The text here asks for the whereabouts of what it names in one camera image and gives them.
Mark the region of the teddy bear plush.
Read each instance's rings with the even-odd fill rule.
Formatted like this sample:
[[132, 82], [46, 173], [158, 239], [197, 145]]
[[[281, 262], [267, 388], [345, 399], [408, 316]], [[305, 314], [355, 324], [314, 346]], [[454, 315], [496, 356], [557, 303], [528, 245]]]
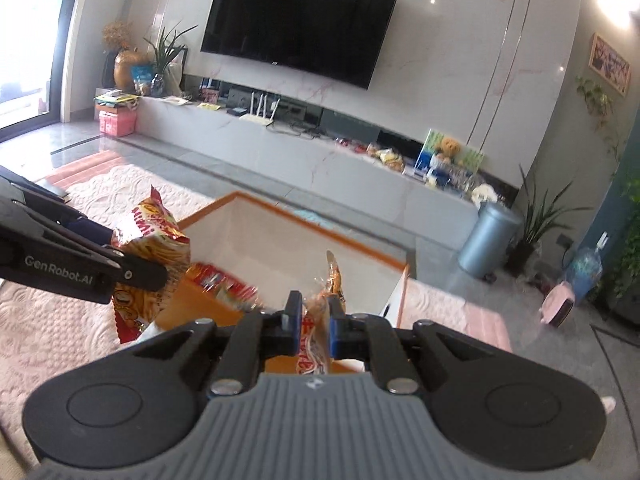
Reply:
[[444, 136], [439, 141], [435, 151], [435, 158], [446, 164], [451, 164], [461, 152], [461, 144], [450, 136]]

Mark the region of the hanging ivy plant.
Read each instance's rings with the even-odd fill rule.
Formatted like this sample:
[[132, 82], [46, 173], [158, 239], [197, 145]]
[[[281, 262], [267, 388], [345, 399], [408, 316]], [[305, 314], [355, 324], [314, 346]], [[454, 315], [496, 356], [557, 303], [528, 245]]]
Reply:
[[610, 222], [604, 230], [613, 242], [608, 254], [612, 268], [605, 273], [602, 287], [619, 300], [639, 283], [639, 129], [633, 126], [628, 136], [618, 132], [614, 100], [594, 80], [577, 77], [576, 92], [615, 162], [599, 214]]

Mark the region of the white marble tv cabinet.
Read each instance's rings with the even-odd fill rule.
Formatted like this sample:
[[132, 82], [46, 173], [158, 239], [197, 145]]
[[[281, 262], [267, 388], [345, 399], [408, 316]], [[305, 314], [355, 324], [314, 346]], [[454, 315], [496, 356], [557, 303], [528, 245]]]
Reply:
[[226, 112], [144, 98], [137, 132], [228, 162], [458, 250], [478, 219], [467, 200], [393, 172], [333, 141]]

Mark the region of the framed wall picture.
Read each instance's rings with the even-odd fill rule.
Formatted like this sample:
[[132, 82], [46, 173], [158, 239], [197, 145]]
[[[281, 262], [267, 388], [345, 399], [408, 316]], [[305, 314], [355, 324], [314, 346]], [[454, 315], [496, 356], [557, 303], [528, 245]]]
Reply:
[[631, 65], [599, 34], [592, 37], [588, 66], [621, 96], [626, 96], [630, 84]]

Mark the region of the brown ceramic vase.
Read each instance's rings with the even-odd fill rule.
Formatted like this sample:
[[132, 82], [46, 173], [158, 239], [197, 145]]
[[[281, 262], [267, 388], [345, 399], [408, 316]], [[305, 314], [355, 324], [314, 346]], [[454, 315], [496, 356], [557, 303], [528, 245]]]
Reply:
[[150, 85], [142, 84], [139, 89], [134, 83], [134, 75], [132, 70], [134, 66], [147, 66], [149, 64], [149, 55], [138, 49], [121, 50], [115, 58], [114, 64], [114, 81], [118, 90], [126, 92], [141, 93], [142, 96], [150, 94]]

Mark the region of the white wifi router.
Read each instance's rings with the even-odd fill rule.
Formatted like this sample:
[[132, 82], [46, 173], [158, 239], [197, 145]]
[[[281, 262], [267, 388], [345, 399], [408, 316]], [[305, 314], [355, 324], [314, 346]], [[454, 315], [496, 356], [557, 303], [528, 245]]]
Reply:
[[273, 99], [268, 93], [261, 93], [259, 96], [253, 93], [250, 110], [240, 119], [268, 127], [274, 122], [279, 104], [280, 99]]

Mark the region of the orange cardboard box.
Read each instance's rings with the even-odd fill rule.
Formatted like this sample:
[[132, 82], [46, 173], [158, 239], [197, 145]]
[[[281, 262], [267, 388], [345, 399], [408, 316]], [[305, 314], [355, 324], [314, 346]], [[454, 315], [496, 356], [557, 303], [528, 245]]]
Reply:
[[[405, 263], [240, 192], [215, 200], [179, 226], [190, 238], [193, 262], [211, 264], [256, 287], [269, 312], [283, 309], [291, 290], [305, 299], [320, 292], [330, 250], [342, 274], [344, 312], [386, 318], [401, 344], [411, 338], [399, 328], [407, 296]], [[356, 360], [330, 364], [337, 374], [364, 370]]]

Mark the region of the red yellow chips bag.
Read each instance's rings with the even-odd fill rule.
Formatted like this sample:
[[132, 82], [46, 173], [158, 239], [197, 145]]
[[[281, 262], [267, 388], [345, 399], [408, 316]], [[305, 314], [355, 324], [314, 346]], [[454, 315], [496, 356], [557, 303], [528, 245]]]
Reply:
[[115, 247], [132, 259], [134, 268], [115, 285], [112, 304], [123, 344], [137, 339], [170, 303], [191, 260], [190, 238], [151, 188], [131, 209], [117, 232]]

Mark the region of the small potted green plant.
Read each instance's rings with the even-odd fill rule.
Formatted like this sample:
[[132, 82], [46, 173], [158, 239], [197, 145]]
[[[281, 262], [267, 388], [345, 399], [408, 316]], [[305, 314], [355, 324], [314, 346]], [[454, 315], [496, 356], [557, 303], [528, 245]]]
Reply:
[[178, 30], [163, 27], [155, 41], [143, 38], [152, 49], [152, 69], [150, 96], [164, 98], [165, 96], [181, 96], [181, 81], [184, 60], [188, 47], [183, 43], [183, 37], [196, 29], [196, 25]]

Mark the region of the clear bread snack bag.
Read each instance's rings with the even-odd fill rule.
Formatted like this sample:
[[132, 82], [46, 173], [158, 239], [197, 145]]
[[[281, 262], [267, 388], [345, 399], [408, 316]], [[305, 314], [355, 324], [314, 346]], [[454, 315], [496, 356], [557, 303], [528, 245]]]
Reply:
[[304, 316], [300, 326], [300, 343], [296, 362], [299, 375], [324, 375], [330, 371], [330, 299], [345, 309], [343, 281], [334, 253], [326, 252], [328, 277], [321, 281], [318, 294], [304, 300]]

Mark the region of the black wall television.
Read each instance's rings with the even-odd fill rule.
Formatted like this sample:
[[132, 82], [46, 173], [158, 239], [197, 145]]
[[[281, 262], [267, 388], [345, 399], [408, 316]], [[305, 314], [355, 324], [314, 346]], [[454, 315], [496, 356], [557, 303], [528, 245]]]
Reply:
[[367, 89], [397, 0], [213, 0], [201, 50]]

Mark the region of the pink small heater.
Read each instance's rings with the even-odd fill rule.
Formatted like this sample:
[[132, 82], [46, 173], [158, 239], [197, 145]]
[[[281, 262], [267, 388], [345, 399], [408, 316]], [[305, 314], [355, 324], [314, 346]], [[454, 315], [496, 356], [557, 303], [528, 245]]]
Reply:
[[572, 285], [562, 281], [554, 286], [539, 309], [541, 322], [552, 327], [559, 327], [566, 320], [575, 305], [575, 294]]

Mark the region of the grey metal trash bin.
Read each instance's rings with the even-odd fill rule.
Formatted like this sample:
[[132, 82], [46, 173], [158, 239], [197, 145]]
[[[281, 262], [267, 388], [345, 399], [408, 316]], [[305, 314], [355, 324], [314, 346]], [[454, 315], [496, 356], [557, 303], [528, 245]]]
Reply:
[[502, 265], [510, 241], [523, 218], [502, 203], [484, 202], [468, 239], [458, 253], [458, 265], [481, 280]]

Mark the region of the blue water jug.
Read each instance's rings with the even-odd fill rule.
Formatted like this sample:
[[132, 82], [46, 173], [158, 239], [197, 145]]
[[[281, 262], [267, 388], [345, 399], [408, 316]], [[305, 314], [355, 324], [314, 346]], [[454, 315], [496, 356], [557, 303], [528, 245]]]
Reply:
[[565, 272], [565, 278], [573, 289], [575, 304], [586, 298], [588, 292], [600, 281], [603, 272], [600, 252], [608, 242], [608, 233], [603, 232], [594, 247], [579, 249]]

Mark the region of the yellow snacks on cabinet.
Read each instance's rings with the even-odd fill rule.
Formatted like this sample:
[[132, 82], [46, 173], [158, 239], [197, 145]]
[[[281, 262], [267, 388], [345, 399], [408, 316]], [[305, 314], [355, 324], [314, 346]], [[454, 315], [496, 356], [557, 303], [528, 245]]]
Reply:
[[405, 162], [401, 154], [392, 148], [380, 148], [376, 144], [371, 143], [367, 147], [367, 154], [390, 170], [403, 172], [405, 169]]

